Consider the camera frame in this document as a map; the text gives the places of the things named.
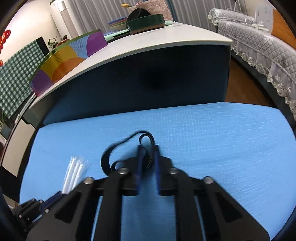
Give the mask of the black elastic band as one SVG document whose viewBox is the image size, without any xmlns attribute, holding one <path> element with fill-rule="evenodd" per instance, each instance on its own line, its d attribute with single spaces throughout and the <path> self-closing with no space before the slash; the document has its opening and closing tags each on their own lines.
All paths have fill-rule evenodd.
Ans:
<svg viewBox="0 0 296 241">
<path fill-rule="evenodd" d="M 120 168 L 128 168 L 136 171 L 137 148 L 142 146 L 142 174 L 148 172 L 154 164 L 154 136 L 144 130 L 136 131 L 121 141 L 107 147 L 100 159 L 102 171 L 106 176 L 118 171 Z"/>
</svg>

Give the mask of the white straws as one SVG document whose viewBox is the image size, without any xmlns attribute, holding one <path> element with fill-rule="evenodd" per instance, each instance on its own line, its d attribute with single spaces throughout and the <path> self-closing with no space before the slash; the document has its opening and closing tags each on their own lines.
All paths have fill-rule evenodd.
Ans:
<svg viewBox="0 0 296 241">
<path fill-rule="evenodd" d="M 62 194 L 69 194 L 84 178 L 89 162 L 81 156 L 72 156 L 62 185 Z"/>
</svg>

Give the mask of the tv cabinet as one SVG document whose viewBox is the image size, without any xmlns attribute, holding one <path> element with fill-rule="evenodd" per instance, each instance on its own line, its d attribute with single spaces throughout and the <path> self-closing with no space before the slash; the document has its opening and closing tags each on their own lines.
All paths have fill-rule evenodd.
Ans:
<svg viewBox="0 0 296 241">
<path fill-rule="evenodd" d="M 26 148 L 40 122 L 31 110 L 36 98 L 36 94 L 32 94 L 22 104 L 1 154 L 1 166 L 14 176 L 18 175 Z"/>
</svg>

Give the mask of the blue table mat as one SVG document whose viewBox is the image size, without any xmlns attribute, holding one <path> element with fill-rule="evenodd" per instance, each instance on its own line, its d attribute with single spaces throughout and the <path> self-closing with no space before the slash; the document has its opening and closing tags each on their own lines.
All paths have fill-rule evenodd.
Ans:
<svg viewBox="0 0 296 241">
<path fill-rule="evenodd" d="M 149 131 L 160 153 L 189 176 L 213 177 L 275 237 L 295 208 L 295 136 L 275 108 L 212 103 L 53 123 L 38 130 L 20 201 L 61 190 L 71 157 L 87 176 L 105 176 L 100 158 L 111 144 Z"/>
</svg>

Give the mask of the white top coffee table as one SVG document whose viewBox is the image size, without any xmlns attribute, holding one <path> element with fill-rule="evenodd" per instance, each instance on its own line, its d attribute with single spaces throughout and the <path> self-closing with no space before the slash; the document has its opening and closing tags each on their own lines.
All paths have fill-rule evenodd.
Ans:
<svg viewBox="0 0 296 241">
<path fill-rule="evenodd" d="M 109 43 L 37 97 L 33 126 L 156 108 L 222 102 L 232 40 L 174 23 Z"/>
</svg>

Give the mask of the colorful rectangular box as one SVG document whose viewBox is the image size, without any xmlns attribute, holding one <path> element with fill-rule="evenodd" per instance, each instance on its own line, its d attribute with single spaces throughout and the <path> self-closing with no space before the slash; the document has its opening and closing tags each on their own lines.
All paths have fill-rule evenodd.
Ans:
<svg viewBox="0 0 296 241">
<path fill-rule="evenodd" d="M 51 51 L 38 65 L 30 78 L 30 87 L 36 96 L 43 94 L 53 84 L 107 46 L 100 30 L 71 39 Z"/>
</svg>

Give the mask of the stacked colorful bowls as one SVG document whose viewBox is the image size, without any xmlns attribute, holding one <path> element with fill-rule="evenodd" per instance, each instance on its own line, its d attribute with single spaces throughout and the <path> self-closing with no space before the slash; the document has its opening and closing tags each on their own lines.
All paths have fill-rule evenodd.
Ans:
<svg viewBox="0 0 296 241">
<path fill-rule="evenodd" d="M 124 18 L 116 19 L 116 20 L 109 22 L 108 26 L 109 26 L 110 31 L 111 32 L 118 32 L 121 30 L 125 30 L 126 29 L 126 20 L 127 20 L 127 17 L 124 17 Z"/>
</svg>

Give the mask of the dark green round tray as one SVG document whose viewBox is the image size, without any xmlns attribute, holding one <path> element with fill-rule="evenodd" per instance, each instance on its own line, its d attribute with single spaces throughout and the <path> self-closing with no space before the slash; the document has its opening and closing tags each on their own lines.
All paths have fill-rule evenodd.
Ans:
<svg viewBox="0 0 296 241">
<path fill-rule="evenodd" d="M 163 28 L 165 26 L 166 22 L 162 14 L 143 16 L 127 22 L 127 29 L 132 35 Z"/>
</svg>

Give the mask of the green checkered cloth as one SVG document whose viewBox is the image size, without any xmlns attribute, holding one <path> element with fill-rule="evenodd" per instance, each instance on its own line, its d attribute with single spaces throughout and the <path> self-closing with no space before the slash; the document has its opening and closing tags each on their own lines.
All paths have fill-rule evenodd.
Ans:
<svg viewBox="0 0 296 241">
<path fill-rule="evenodd" d="M 1 110 L 10 118 L 32 93 L 30 78 L 44 59 L 36 40 L 30 42 L 1 66 Z"/>
</svg>

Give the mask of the potted bamboo plant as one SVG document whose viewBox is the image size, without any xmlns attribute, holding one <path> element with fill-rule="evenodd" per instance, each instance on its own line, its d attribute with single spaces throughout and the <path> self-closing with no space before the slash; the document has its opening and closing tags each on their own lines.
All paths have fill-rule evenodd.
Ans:
<svg viewBox="0 0 296 241">
<path fill-rule="evenodd" d="M 52 50 L 55 49 L 56 47 L 58 47 L 58 46 L 64 44 L 65 42 L 68 42 L 68 41 L 69 41 L 69 39 L 68 39 L 66 36 L 64 36 L 64 38 L 62 39 L 61 42 L 57 42 L 56 39 L 57 39 L 57 38 L 55 37 L 55 38 L 53 38 L 53 39 L 49 38 L 49 40 L 48 40 L 48 46 L 49 46 Z"/>
</svg>

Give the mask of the grey curtain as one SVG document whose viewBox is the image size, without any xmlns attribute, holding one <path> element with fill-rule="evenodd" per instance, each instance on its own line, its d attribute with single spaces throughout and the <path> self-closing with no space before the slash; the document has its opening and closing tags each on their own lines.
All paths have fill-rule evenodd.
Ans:
<svg viewBox="0 0 296 241">
<path fill-rule="evenodd" d="M 129 15 L 129 10 L 121 6 L 122 3 L 128 3 L 131 6 L 138 1 L 67 1 L 71 13 L 74 15 L 74 23 L 78 24 L 82 32 L 91 32 L 100 29 L 104 33 L 109 33 L 108 23 Z M 193 25 L 207 30 L 214 30 L 210 25 L 207 16 L 210 9 L 226 9 L 239 11 L 246 14 L 245 1 L 166 1 L 173 20 L 179 23 Z"/>
</svg>

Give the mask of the pink woven basket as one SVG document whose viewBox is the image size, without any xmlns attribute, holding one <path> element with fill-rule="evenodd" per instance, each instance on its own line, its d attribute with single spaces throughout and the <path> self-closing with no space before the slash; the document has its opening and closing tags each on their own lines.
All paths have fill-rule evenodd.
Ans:
<svg viewBox="0 0 296 241">
<path fill-rule="evenodd" d="M 127 8 L 127 10 L 131 13 L 136 8 L 145 9 L 152 15 L 162 14 L 166 21 L 173 21 L 170 8 L 165 0 L 141 1 L 134 6 Z"/>
</svg>

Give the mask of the white standing air conditioner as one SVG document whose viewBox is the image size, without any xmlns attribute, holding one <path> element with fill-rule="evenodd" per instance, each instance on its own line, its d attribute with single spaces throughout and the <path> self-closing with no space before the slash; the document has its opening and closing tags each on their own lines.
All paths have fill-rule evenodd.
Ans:
<svg viewBox="0 0 296 241">
<path fill-rule="evenodd" d="M 66 1 L 50 1 L 50 12 L 56 28 L 61 38 L 67 36 L 68 39 L 78 37 L 78 32 L 69 14 L 69 7 Z"/>
</svg>

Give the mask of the grey quilted sofa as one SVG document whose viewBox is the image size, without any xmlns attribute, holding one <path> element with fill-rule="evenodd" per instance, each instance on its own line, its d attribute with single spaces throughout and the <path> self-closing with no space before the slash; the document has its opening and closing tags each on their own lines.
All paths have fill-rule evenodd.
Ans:
<svg viewBox="0 0 296 241">
<path fill-rule="evenodd" d="M 233 40 L 231 50 L 267 78 L 295 116 L 295 49 L 272 34 L 275 8 L 260 6 L 257 16 L 213 8 L 209 23 Z"/>
</svg>

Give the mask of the red chinese knot decoration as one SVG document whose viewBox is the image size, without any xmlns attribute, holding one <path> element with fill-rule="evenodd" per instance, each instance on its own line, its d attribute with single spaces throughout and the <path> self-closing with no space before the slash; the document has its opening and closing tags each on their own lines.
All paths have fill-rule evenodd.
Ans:
<svg viewBox="0 0 296 241">
<path fill-rule="evenodd" d="M 6 43 L 7 39 L 10 37 L 11 31 L 10 30 L 5 30 L 0 38 L 0 53 L 3 50 L 4 44 Z"/>
</svg>

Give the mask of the orange cushion far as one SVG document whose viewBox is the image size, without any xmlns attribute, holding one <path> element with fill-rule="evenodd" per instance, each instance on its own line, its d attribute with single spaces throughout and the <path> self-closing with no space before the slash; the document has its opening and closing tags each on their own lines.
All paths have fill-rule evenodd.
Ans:
<svg viewBox="0 0 296 241">
<path fill-rule="evenodd" d="M 293 47 L 293 49 L 296 48 L 295 36 L 284 18 L 276 9 L 273 9 L 273 29 L 271 34 Z"/>
</svg>

